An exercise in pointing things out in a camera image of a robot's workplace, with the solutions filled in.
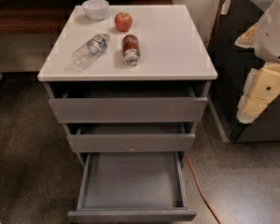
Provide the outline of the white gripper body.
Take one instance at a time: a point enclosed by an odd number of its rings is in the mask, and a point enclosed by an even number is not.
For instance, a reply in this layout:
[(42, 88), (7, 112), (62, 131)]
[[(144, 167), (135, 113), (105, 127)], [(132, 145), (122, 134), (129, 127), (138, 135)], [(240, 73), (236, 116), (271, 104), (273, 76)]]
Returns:
[(280, 0), (274, 0), (259, 19), (254, 49), (263, 61), (280, 63)]

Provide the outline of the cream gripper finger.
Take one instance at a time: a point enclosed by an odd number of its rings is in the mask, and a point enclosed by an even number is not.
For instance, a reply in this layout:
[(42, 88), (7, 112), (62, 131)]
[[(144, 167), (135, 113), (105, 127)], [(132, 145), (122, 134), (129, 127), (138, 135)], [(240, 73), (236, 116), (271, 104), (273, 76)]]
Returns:
[(245, 81), (236, 118), (244, 124), (252, 123), (279, 94), (280, 63), (266, 63), (260, 70), (252, 68)]
[(253, 49), (255, 47), (256, 30), (258, 24), (253, 24), (248, 28), (242, 35), (240, 35), (236, 41), (235, 45), (244, 49)]

